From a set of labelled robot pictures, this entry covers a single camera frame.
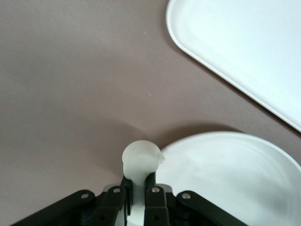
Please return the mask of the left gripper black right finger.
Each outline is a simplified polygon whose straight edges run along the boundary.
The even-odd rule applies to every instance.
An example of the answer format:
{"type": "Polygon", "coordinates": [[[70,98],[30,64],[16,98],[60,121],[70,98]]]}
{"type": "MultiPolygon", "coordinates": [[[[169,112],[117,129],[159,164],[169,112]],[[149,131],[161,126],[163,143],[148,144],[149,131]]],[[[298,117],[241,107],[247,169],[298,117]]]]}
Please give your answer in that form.
{"type": "Polygon", "coordinates": [[[171,187],[156,183],[156,174],[145,180],[145,226],[245,226],[193,191],[173,195],[171,187]]]}

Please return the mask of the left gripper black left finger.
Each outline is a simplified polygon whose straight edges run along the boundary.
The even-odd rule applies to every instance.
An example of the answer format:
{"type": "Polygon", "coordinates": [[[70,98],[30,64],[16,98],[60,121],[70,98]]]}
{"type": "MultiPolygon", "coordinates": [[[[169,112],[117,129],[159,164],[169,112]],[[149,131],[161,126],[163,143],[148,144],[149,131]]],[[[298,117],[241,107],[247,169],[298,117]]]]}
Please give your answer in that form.
{"type": "Polygon", "coordinates": [[[132,181],[108,185],[96,196],[79,190],[24,219],[14,226],[125,226],[132,205],[132,181]]]}

